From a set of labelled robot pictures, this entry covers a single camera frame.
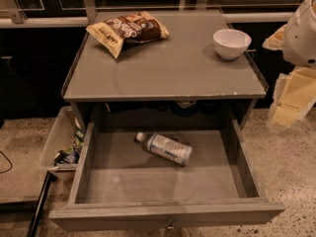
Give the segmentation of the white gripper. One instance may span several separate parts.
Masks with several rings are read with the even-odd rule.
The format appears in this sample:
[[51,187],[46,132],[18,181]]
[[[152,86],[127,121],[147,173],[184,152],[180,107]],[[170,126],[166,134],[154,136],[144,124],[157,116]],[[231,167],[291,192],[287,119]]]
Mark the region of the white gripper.
[[279,74],[268,114],[269,129],[289,129],[316,103],[316,69],[308,68],[316,66],[316,0],[304,0],[263,48],[282,50],[283,59],[297,65],[288,75]]

